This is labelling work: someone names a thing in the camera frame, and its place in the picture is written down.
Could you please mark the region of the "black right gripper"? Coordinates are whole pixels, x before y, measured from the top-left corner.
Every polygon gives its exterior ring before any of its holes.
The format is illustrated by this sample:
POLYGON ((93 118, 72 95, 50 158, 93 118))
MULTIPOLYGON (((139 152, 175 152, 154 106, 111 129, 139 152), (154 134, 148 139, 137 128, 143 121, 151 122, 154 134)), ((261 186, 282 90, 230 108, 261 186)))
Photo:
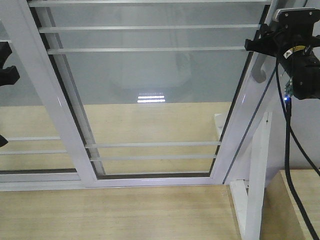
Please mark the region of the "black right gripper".
POLYGON ((292 78, 292 96, 299 100, 320 98, 320 60, 313 52, 320 46, 320 36, 313 36, 313 29, 314 24, 286 24, 276 35, 263 23, 258 31, 260 38, 246 39, 244 44, 246 51, 277 55, 289 79, 292 78))

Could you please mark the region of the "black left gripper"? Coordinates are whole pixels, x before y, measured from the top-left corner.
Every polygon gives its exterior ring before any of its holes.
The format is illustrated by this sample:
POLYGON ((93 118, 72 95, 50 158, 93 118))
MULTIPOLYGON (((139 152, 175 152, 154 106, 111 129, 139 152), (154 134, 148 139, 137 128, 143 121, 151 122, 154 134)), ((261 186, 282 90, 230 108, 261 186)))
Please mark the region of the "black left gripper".
MULTIPOLYGON (((12 49, 8 42, 0 43, 0 86, 14 85, 19 79, 20 74, 15 65, 4 68, 8 57, 12 54, 12 49)), ((8 140, 0 135, 0 147, 5 146, 8 140)))

